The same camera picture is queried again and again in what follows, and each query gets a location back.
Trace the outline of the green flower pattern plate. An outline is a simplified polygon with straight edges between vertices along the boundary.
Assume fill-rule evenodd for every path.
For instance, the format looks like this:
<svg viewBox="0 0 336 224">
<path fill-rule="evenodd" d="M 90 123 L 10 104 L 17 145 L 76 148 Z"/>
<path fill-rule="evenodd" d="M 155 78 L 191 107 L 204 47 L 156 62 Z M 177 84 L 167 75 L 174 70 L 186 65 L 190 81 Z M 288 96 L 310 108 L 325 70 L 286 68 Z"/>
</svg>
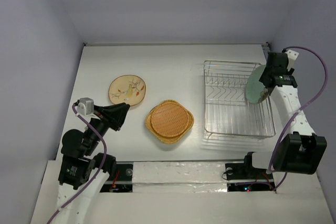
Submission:
<svg viewBox="0 0 336 224">
<path fill-rule="evenodd" d="M 266 66 L 260 65 L 249 76 L 245 87 L 245 97 L 251 104 L 262 103 L 268 97 L 268 90 L 262 82 L 259 81 Z"/>
</svg>

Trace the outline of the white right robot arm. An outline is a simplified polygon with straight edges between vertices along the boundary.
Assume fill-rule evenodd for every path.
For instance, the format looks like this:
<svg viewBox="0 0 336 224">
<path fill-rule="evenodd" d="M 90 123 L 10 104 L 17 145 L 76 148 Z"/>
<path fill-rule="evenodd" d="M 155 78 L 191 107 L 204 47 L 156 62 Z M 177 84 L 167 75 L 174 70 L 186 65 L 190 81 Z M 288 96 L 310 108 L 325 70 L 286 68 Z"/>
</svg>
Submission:
<svg viewBox="0 0 336 224">
<path fill-rule="evenodd" d="M 327 148 L 326 139 L 316 134 L 304 113 L 326 88 L 327 66 L 318 56 L 324 69 L 323 85 L 312 99 L 301 104 L 293 76 L 299 49 L 299 46 L 291 46 L 282 52 L 269 52 L 266 64 L 252 72 L 245 88 L 245 97 L 251 104 L 261 104 L 271 98 L 282 123 L 282 131 L 268 162 L 269 173 L 314 174 Z"/>
</svg>

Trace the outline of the beige leaf pattern plate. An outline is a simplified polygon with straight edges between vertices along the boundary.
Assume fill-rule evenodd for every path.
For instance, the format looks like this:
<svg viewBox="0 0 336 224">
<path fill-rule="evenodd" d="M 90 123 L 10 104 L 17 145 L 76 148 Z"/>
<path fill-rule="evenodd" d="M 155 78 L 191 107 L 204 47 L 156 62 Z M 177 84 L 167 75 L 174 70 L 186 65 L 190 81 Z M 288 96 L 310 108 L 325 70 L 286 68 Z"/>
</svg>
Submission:
<svg viewBox="0 0 336 224">
<path fill-rule="evenodd" d="M 136 75 L 122 75 L 109 86 L 109 99 L 113 104 L 126 103 L 135 106 L 141 103 L 146 94 L 144 80 Z"/>
</svg>

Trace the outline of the large orange woven plate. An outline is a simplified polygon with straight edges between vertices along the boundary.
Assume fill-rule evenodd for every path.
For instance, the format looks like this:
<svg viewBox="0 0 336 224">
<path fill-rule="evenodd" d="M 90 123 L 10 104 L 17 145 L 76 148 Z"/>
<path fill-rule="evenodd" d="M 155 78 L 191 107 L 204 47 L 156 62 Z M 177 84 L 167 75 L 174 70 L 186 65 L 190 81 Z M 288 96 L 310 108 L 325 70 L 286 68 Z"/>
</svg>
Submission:
<svg viewBox="0 0 336 224">
<path fill-rule="evenodd" d="M 147 129 L 164 144 L 177 143 L 193 124 L 192 113 L 174 100 L 161 102 L 145 118 Z"/>
</svg>

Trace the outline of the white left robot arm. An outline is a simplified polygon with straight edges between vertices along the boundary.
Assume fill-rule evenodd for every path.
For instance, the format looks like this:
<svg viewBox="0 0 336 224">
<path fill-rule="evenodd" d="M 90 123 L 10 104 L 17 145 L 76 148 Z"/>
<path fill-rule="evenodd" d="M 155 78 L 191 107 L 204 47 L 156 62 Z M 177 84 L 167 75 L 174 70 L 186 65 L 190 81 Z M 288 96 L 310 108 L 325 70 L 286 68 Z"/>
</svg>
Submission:
<svg viewBox="0 0 336 224">
<path fill-rule="evenodd" d="M 85 131 L 71 129 L 62 137 L 57 209 L 48 223 L 84 223 L 94 198 L 107 179 L 115 178 L 116 158 L 108 154 L 104 135 L 119 131 L 130 105 L 95 105 L 81 98 L 72 105 Z"/>
</svg>

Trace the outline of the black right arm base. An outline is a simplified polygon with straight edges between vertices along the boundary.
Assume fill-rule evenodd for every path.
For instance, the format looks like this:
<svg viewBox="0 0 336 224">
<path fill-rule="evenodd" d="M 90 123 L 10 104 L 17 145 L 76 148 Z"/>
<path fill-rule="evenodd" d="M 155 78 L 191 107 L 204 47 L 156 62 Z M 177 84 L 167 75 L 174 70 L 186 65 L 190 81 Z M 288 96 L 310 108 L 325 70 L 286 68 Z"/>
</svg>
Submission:
<svg viewBox="0 0 336 224">
<path fill-rule="evenodd" d="M 273 179 L 272 174 L 266 174 L 266 169 L 255 168 L 252 165 L 253 152 L 248 152 L 242 163 L 226 163 L 223 176 L 226 180 L 257 180 Z"/>
</svg>

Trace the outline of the small orange woven plate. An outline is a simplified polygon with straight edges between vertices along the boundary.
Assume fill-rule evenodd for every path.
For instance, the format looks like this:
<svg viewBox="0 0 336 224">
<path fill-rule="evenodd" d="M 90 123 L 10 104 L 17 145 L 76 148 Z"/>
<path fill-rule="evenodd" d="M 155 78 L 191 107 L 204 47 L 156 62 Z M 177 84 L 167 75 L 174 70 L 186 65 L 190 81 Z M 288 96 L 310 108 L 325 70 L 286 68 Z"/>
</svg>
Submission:
<svg viewBox="0 0 336 224">
<path fill-rule="evenodd" d="M 162 137 L 182 135 L 191 123 L 187 110 L 174 101 L 164 101 L 151 114 L 151 126 Z"/>
</svg>

